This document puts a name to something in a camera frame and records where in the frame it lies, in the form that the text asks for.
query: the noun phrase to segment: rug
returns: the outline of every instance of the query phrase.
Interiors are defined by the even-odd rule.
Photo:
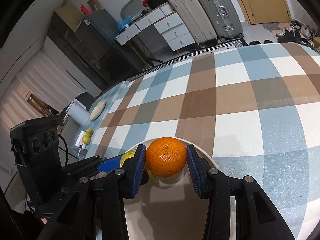
[[[159,70],[159,69],[161,69],[161,68],[163,68],[165,66],[169,66],[171,64],[177,63],[177,62],[182,61],[182,60],[186,60],[186,59],[191,58],[191,57],[199,56],[199,55],[201,55],[203,53],[206,53],[206,52],[210,52],[210,51],[213,51],[213,50],[216,50],[216,49],[227,48],[227,47],[230,47],[230,46],[234,46],[235,48],[240,48],[240,47],[243,47],[243,46],[248,46],[248,44],[245,42],[244,39],[236,39],[236,40],[227,41],[225,43],[218,44],[216,46],[207,47],[205,49],[199,49],[197,51],[190,52],[188,54],[184,54],[183,56],[180,56],[180,57],[174,58],[172,60],[169,60],[167,62],[164,62],[161,65],[156,66],[154,68],[145,70],[145,71],[143,71],[142,73],[140,73],[140,74],[138,74],[136,76],[128,78],[127,81],[132,82],[132,81],[134,81],[134,80],[136,80],[136,79],[138,79],[140,77],[143,77],[146,74],[149,74],[149,73],[151,73],[153,71]]]
[[[284,28],[289,28],[290,25],[290,23],[264,23],[262,27],[268,30],[275,38],[278,38],[276,33],[281,32]]]

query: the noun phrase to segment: wooden door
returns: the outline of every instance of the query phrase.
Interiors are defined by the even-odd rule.
[[[285,0],[241,0],[251,24],[290,22]]]

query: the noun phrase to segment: orange fruit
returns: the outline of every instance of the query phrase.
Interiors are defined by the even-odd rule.
[[[156,176],[168,178],[182,171],[187,162],[187,149],[171,137],[153,141],[146,150],[146,163]]]

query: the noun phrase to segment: beige plate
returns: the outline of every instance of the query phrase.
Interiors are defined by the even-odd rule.
[[[93,109],[92,113],[89,116],[89,120],[90,121],[96,120],[98,116],[102,113],[105,106],[106,106],[106,101],[103,99]]]
[[[155,139],[141,142],[148,147]],[[185,146],[192,144],[177,138]],[[195,145],[200,157],[213,168],[212,158]],[[209,200],[200,200],[194,191],[187,165],[171,178],[159,178],[140,187],[133,200],[124,199],[130,240],[201,240]]]

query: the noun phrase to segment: white desk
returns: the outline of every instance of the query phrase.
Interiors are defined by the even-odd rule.
[[[116,40],[123,45],[150,25],[154,25],[173,51],[195,43],[190,31],[169,3],[146,14],[126,28]]]

